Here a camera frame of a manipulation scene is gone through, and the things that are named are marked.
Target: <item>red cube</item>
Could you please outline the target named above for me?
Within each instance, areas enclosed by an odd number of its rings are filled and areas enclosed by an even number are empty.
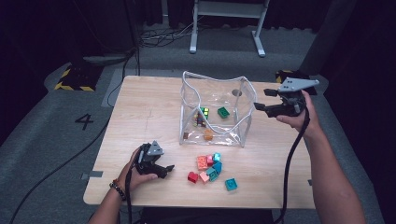
[[[189,172],[189,176],[187,177],[192,183],[196,183],[198,180],[198,174],[194,173],[193,171]]]

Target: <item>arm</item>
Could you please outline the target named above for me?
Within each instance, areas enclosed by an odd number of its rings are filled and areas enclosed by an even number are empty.
[[[311,158],[315,207],[322,223],[365,223],[361,202],[341,169],[332,147],[318,122],[317,112],[304,92],[311,121],[304,133]],[[304,113],[298,117],[278,116],[277,120],[300,131]]]
[[[131,163],[134,159],[134,155],[137,150],[134,151],[129,162],[123,167],[120,176],[119,176],[119,187],[125,192],[125,177],[128,173],[129,167],[131,167]],[[132,170],[131,184],[129,191],[133,191],[142,183],[148,182],[152,179],[158,178],[155,174],[149,175],[140,175],[136,168]],[[99,208],[91,217],[89,223],[117,223],[117,218],[119,215],[120,206],[122,205],[122,199],[119,193],[111,188],[108,190],[105,198],[102,200],[102,203],[99,205]]]

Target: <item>number 4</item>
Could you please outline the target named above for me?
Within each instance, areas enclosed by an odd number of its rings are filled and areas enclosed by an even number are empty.
[[[82,128],[83,131],[87,128],[88,123],[93,123],[93,120],[90,120],[91,115],[86,114],[79,119],[76,119],[75,123],[84,123],[84,127]]]

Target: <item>colored block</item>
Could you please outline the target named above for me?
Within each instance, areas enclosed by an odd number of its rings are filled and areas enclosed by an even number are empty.
[[[221,155],[218,152],[216,152],[215,154],[213,154],[213,161],[214,162],[220,161],[220,157]]]
[[[213,139],[213,131],[210,129],[204,130],[204,139],[206,141],[211,141]]]
[[[205,118],[207,119],[209,117],[209,108],[206,107],[200,107],[202,113],[204,114]]]
[[[189,176],[187,177],[192,183],[196,183],[198,180],[198,174],[194,173],[193,171],[189,172]]]
[[[201,179],[204,181],[204,183],[206,183],[209,180],[209,176],[206,174],[205,171],[201,172],[199,174],[199,176],[201,177]]]
[[[207,163],[206,163],[206,156],[199,156],[197,157],[197,165],[198,165],[198,170],[206,170],[207,169]]]
[[[213,165],[213,156],[212,155],[207,155],[206,156],[206,163],[207,163],[207,166],[212,166]]]
[[[224,107],[218,109],[218,114],[222,119],[227,119],[227,117],[230,115],[230,113]]]
[[[228,191],[230,191],[238,188],[238,185],[236,185],[235,179],[232,178],[225,181],[225,187],[227,188]]]
[[[209,176],[210,182],[215,181],[219,177],[218,172],[212,167],[206,170],[206,174]]]
[[[221,173],[221,166],[222,166],[221,161],[216,162],[216,163],[212,166],[213,169],[216,170],[216,172],[218,173],[218,175],[220,175],[220,173]]]
[[[206,122],[204,121],[202,115],[200,113],[198,113],[197,115],[194,115],[194,126],[199,126],[199,127],[206,127]]]

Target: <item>bracelet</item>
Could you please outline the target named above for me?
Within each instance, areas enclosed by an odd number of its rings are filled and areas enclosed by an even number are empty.
[[[111,188],[115,189],[115,190],[119,193],[119,195],[120,195],[121,198],[122,198],[122,201],[124,202],[124,201],[126,201],[125,193],[124,193],[124,192],[122,191],[122,189],[119,187],[118,183],[119,183],[119,180],[118,180],[118,179],[114,179],[113,182],[111,182],[111,183],[109,184],[109,186],[110,186]]]

